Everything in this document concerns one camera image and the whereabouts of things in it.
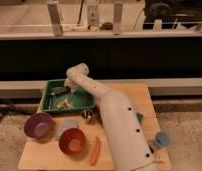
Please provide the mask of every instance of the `black cable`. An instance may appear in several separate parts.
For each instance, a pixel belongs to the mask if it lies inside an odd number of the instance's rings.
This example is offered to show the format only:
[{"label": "black cable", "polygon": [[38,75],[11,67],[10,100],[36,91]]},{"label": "black cable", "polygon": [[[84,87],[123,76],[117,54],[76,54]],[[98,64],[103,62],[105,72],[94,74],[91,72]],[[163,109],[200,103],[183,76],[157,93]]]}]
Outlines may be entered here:
[{"label": "black cable", "polygon": [[84,5],[84,0],[81,0],[81,6],[80,6],[80,11],[79,11],[79,16],[78,16],[78,22],[77,22],[77,25],[80,25],[80,23],[81,23],[81,17],[82,17],[83,5]]},{"label": "black cable", "polygon": [[134,25],[134,27],[133,27],[133,30],[135,30],[135,27],[136,27],[136,25],[137,25],[137,23],[138,23],[138,20],[139,20],[139,18],[140,18],[140,16],[141,16],[142,12],[143,12],[143,9],[140,10],[140,13],[139,13],[139,15],[138,15],[138,17],[137,17],[137,19],[136,19],[136,21],[135,21],[135,25]]}]

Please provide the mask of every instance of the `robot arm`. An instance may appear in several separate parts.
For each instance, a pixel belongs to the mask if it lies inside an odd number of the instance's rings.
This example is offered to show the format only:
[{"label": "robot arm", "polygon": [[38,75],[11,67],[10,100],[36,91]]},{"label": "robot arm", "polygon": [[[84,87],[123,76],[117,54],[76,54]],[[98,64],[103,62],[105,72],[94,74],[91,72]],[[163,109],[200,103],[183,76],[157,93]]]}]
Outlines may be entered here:
[{"label": "robot arm", "polygon": [[100,99],[100,113],[116,171],[157,171],[153,156],[128,97],[86,75],[89,69],[79,64],[67,70],[65,84],[72,91],[83,87]]}]

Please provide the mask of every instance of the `wooden board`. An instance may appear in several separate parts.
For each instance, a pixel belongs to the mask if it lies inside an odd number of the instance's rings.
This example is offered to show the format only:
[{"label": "wooden board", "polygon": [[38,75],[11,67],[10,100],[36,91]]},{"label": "wooden board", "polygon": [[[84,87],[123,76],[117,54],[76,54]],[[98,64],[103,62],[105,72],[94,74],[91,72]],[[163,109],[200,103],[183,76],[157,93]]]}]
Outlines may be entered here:
[{"label": "wooden board", "polygon": [[[145,118],[141,123],[144,134],[149,142],[152,142],[156,132],[160,131],[154,108],[149,96],[148,88],[144,84],[107,84],[117,90],[125,92],[132,102],[137,103],[137,109]],[[58,141],[54,139],[55,130],[68,119],[77,120],[79,128],[84,131],[87,138],[87,148],[78,158],[64,155]],[[18,168],[20,170],[114,170],[110,150],[105,136],[105,131],[100,124],[88,125],[78,115],[61,116],[54,118],[55,128],[40,141],[27,139]],[[96,166],[90,166],[89,159],[94,145],[95,136],[101,139],[101,152]],[[166,150],[160,150],[155,155],[156,163],[160,170],[170,170],[170,162]]]}]

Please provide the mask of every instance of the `green plastic bin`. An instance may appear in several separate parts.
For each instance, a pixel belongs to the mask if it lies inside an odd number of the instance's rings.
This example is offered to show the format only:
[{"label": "green plastic bin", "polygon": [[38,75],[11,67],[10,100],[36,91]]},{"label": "green plastic bin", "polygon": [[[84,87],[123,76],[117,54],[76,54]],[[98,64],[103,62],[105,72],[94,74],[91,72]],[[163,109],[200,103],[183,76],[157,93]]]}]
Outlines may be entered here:
[{"label": "green plastic bin", "polygon": [[[42,112],[50,114],[77,113],[81,112],[85,108],[92,109],[95,106],[94,96],[92,96],[82,87],[79,87],[74,93],[65,93],[59,96],[52,96],[52,90],[54,88],[63,87],[64,81],[64,79],[47,81],[41,105]],[[73,108],[59,110],[57,105],[65,98],[67,98],[72,103]]]}]

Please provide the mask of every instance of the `orange bowl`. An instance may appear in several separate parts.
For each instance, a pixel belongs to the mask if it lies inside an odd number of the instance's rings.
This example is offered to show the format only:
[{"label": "orange bowl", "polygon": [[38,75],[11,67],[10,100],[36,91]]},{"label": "orange bowl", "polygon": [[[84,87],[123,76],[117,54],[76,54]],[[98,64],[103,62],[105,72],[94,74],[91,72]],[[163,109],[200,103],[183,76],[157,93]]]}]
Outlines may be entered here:
[{"label": "orange bowl", "polygon": [[80,153],[86,142],[84,133],[78,128],[70,128],[64,131],[59,139],[60,150],[68,155]]}]

